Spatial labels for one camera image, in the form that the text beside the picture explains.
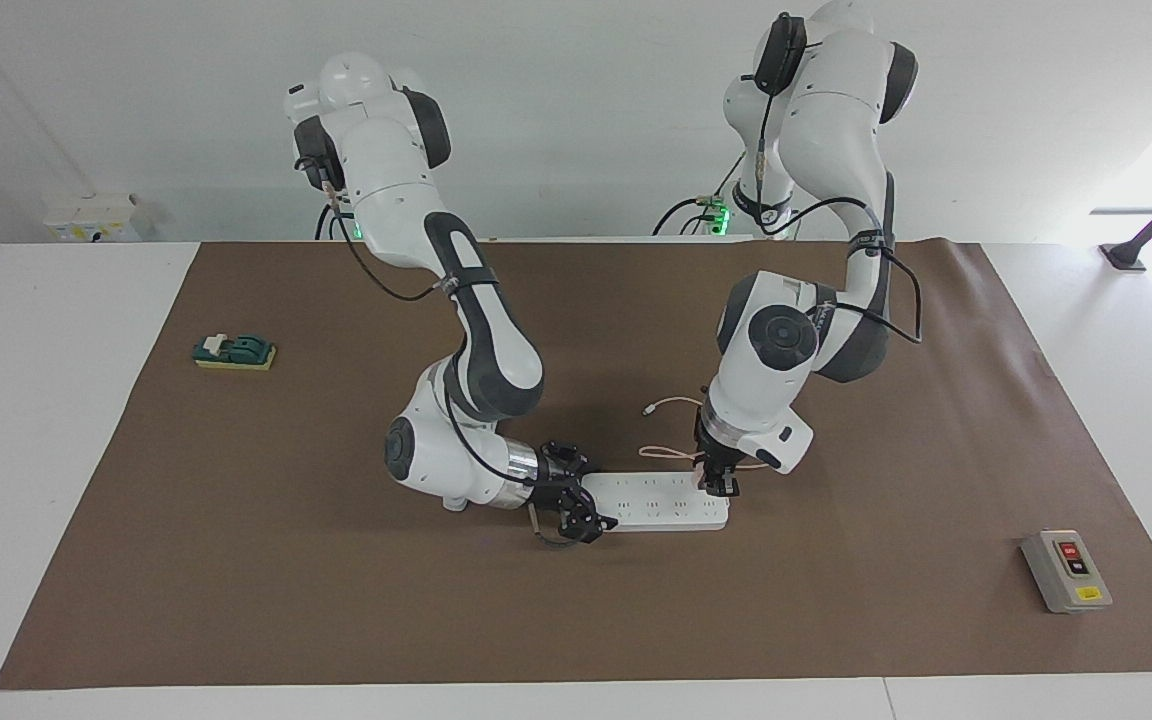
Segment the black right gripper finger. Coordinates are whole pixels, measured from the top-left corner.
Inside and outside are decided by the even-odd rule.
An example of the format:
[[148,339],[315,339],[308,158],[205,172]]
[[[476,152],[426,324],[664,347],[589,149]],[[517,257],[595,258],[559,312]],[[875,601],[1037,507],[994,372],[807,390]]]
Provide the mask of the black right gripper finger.
[[559,500],[559,547],[571,547],[577,543],[598,541],[604,533],[620,525],[620,520],[605,515],[594,500]]
[[584,478],[593,471],[593,461],[576,445],[550,441],[547,468],[550,478]]

